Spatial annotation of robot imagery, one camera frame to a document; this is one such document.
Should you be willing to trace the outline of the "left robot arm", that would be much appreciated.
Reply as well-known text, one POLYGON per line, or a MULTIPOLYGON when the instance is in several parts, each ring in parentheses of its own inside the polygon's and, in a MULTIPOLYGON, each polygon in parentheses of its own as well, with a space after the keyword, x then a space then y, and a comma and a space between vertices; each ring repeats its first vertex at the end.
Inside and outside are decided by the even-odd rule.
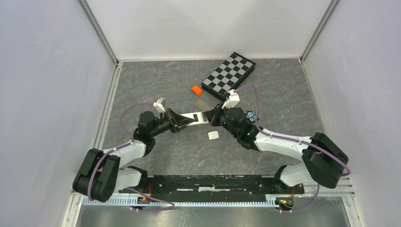
POLYGON ((73 191, 91 201, 105 202, 114 192, 123 189, 122 183, 127 180, 136 192, 144 192, 148 188, 148 179, 140 170, 127 167, 127 164, 148 155, 156 143, 155 136, 166 131, 180 132, 199 119, 195 113, 177 114, 169 108, 160 118, 151 111, 142 112, 138 127, 128 142, 107 151, 92 148, 87 152, 73 181, 73 191))

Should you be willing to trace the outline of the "white battery cover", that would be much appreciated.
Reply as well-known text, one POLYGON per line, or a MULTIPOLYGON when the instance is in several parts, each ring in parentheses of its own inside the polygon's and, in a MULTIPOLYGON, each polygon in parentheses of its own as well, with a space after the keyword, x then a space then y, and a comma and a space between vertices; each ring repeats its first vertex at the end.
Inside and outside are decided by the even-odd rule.
POLYGON ((208 133, 208 138, 210 140, 215 140, 219 138, 219 133, 217 131, 211 131, 208 133))

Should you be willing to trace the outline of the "white beige remote control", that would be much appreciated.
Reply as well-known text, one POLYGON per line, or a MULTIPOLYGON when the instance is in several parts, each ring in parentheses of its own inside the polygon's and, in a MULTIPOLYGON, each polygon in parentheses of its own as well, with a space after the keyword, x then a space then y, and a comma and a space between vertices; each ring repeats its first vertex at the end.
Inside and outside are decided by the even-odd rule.
POLYGON ((213 110, 214 107, 210 104, 208 104, 206 101, 202 99, 198 99, 195 101, 194 105, 198 108, 200 108, 202 111, 210 111, 213 110))

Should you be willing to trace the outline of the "red white remote control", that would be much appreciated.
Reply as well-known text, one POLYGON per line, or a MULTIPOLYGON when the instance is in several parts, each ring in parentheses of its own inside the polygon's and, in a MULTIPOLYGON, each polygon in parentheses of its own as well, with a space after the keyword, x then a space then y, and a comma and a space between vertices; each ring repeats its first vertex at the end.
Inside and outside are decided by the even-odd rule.
POLYGON ((195 113, 183 113, 181 116, 193 119, 193 122, 188 124, 187 126, 195 126, 201 124, 208 124, 209 121, 205 116, 204 112, 195 112, 195 113))

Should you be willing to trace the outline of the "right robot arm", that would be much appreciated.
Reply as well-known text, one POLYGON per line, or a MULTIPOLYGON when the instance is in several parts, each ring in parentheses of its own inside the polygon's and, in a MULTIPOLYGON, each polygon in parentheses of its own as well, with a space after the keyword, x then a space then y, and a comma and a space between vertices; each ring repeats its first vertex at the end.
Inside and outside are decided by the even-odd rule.
POLYGON ((223 127, 245 149, 275 152, 301 161, 276 172, 273 187, 279 193, 301 183, 334 189, 342 176, 350 174, 348 156, 324 133, 311 137, 274 133, 258 127, 254 115, 248 116, 237 107, 215 108, 204 115, 210 125, 223 127))

